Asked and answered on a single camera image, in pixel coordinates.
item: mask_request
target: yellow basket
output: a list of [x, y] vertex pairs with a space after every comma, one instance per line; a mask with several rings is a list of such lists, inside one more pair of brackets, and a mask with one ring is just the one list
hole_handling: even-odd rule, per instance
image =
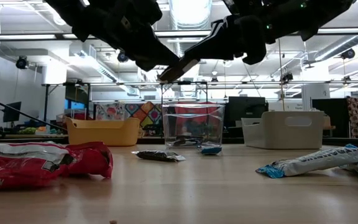
[[67, 118], [70, 144], [102, 141], [107, 146], [133, 146], [137, 142], [140, 120], [83, 121]]

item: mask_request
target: red snack bag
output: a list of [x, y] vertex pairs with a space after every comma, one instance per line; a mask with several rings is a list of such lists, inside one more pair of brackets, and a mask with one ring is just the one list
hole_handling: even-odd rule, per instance
[[68, 166], [68, 174], [93, 174], [111, 178], [112, 155], [103, 142], [69, 145], [74, 161]]
[[72, 160], [57, 144], [0, 144], [0, 189], [46, 186]]

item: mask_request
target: table surface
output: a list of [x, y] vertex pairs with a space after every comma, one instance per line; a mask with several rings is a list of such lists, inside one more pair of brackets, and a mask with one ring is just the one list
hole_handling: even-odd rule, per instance
[[0, 192], [0, 223], [358, 223], [358, 176], [335, 168], [269, 179], [256, 168], [312, 151], [225, 145], [221, 156], [178, 149], [184, 162], [138, 159], [112, 147], [112, 179], [59, 179], [33, 191]]

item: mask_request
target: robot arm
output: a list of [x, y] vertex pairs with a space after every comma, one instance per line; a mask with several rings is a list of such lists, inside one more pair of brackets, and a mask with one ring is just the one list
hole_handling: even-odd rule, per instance
[[155, 0], [46, 0], [72, 26], [72, 33], [81, 41], [89, 35], [125, 51], [141, 69], [156, 65], [173, 65], [178, 56], [164, 46], [151, 27], [162, 17]]
[[179, 59], [155, 36], [151, 25], [162, 17], [156, 0], [46, 0], [72, 32], [85, 41], [93, 35], [136, 61], [143, 70], [169, 65], [161, 74], [173, 82], [202, 58], [258, 63], [266, 44], [299, 32], [306, 41], [356, 0], [223, 0], [232, 15], [212, 23], [212, 31]]
[[160, 76], [173, 82], [202, 58], [233, 60], [244, 53], [242, 61], [258, 63], [266, 55], [266, 44], [299, 32], [303, 41], [318, 29], [348, 10], [355, 0], [223, 0], [232, 15], [212, 24], [204, 40], [192, 46], [174, 66]]

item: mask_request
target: clear plastic container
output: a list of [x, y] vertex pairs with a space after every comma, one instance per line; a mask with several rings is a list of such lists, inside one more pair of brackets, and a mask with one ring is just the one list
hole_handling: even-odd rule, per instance
[[222, 145], [224, 105], [162, 105], [162, 114], [167, 148]]

